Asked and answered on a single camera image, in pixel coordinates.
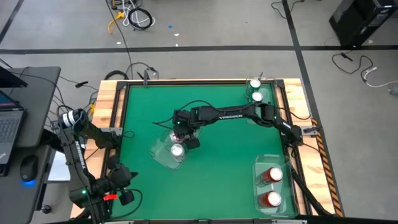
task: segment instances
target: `white can lid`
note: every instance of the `white can lid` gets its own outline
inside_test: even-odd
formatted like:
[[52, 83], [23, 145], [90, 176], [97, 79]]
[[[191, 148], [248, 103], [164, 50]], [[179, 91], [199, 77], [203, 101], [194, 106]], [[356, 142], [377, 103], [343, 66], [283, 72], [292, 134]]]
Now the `white can lid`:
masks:
[[253, 88], [259, 88], [261, 86], [261, 82], [259, 80], [250, 80], [250, 85]]
[[262, 101], [262, 94], [256, 91], [251, 95], [251, 98], [256, 102], [260, 102]]
[[268, 194], [268, 202], [272, 206], [279, 206], [280, 203], [282, 202], [282, 197], [277, 193], [277, 192], [271, 192]]
[[280, 181], [280, 180], [282, 180], [282, 177], [284, 176], [284, 173], [281, 171], [280, 168], [273, 167], [273, 168], [271, 168], [271, 171], [269, 172], [269, 175], [275, 181]]
[[175, 156], [182, 156], [184, 154], [184, 148], [180, 144], [174, 144], [170, 151]]

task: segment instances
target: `gray floor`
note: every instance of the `gray floor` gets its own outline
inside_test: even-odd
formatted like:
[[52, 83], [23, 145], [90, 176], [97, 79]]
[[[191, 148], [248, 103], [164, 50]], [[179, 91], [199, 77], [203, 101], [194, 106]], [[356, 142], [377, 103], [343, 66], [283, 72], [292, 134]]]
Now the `gray floor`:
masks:
[[[292, 13], [300, 45], [323, 45], [334, 37], [328, 20], [340, 1], [306, 0]], [[201, 45], [292, 45], [286, 20], [273, 11], [271, 1], [178, 1], [144, 0], [144, 8], [156, 23], [144, 32], [122, 27], [129, 47], [173, 47]], [[0, 27], [8, 20], [16, 2], [0, 2]], [[25, 0], [0, 49], [75, 49], [124, 47], [118, 31], [109, 35], [111, 20], [104, 1], [78, 4], [62, 0]], [[398, 44], [398, 19], [387, 21], [371, 38], [372, 44]], [[327, 45], [338, 45], [331, 38]], [[370, 88], [359, 73], [338, 70], [331, 56], [338, 52], [303, 52], [315, 95], [342, 203], [347, 217], [398, 220], [396, 130], [398, 97], [386, 88]], [[398, 50], [355, 51], [354, 63], [336, 59], [347, 70], [358, 66], [361, 55], [380, 67], [370, 77], [374, 84], [398, 80]], [[301, 78], [294, 51], [209, 51], [133, 53], [133, 62], [146, 62], [158, 69], [161, 78], [246, 78], [264, 72], [267, 77]], [[98, 86], [112, 70], [125, 70], [125, 53], [0, 55], [14, 67], [51, 66], [76, 81]], [[65, 102], [77, 108], [87, 104], [91, 90], [74, 89], [60, 80]], [[36, 213], [32, 223], [68, 218], [71, 203], [65, 184], [49, 187], [45, 203], [53, 213]]]

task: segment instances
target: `computer mouse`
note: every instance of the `computer mouse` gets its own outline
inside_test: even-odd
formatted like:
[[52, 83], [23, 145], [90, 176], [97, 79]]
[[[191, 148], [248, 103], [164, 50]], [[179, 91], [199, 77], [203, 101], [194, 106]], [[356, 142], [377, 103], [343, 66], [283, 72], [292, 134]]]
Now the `computer mouse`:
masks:
[[21, 166], [19, 168], [19, 173], [21, 179], [25, 182], [34, 180], [37, 175], [37, 161], [36, 155], [29, 155], [23, 158]]

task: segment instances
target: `blue light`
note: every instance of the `blue light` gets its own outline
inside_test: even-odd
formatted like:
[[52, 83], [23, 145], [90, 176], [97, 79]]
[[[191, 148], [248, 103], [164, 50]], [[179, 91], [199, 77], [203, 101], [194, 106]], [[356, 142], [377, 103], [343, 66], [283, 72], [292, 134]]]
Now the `blue light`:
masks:
[[21, 180], [21, 184], [26, 187], [26, 188], [33, 188], [36, 184], [36, 180], [31, 180], [31, 181], [23, 181]]

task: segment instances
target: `laptop keyboard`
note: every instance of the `laptop keyboard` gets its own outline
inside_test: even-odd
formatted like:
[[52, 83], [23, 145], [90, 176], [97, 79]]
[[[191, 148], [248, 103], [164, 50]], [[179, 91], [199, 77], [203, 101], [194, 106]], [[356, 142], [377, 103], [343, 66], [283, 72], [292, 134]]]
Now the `laptop keyboard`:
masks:
[[14, 135], [18, 129], [19, 119], [15, 118], [0, 118], [0, 142], [11, 142], [14, 140]]

